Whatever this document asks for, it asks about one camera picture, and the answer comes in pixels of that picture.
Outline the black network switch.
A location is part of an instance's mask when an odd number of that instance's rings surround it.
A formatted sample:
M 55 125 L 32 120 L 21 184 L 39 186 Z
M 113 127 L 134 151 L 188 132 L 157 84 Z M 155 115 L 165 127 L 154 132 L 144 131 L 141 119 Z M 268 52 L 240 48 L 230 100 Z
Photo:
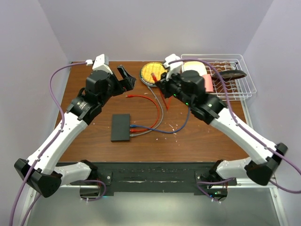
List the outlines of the black network switch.
M 130 140 L 130 114 L 113 114 L 111 121 L 111 142 Z

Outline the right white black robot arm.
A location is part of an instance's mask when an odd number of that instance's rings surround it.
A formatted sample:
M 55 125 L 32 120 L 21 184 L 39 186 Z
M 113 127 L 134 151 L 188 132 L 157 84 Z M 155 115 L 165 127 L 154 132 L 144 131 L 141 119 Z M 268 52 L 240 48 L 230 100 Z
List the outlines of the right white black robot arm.
M 205 177 L 206 182 L 220 185 L 229 178 L 249 178 L 261 186 L 267 185 L 287 146 L 270 142 L 231 114 L 224 101 L 206 92 L 205 80 L 196 71 L 173 74 L 168 80 L 166 76 L 163 73 L 155 83 L 164 97 L 174 96 L 186 104 L 196 118 L 227 135 L 248 154 L 245 159 L 217 161 Z

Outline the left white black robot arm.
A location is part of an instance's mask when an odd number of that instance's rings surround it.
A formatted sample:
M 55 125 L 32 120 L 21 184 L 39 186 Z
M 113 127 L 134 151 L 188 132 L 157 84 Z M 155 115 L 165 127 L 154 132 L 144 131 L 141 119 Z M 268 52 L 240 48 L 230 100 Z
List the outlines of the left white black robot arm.
M 87 160 L 63 167 L 57 167 L 57 163 L 73 140 L 101 113 L 111 97 L 134 89 L 136 78 L 122 65 L 117 70 L 122 76 L 121 80 L 108 69 L 93 70 L 46 141 L 26 160 L 18 159 L 15 162 L 19 176 L 43 197 L 48 198 L 59 187 L 73 182 L 83 181 L 92 185 L 97 181 L 98 168 Z

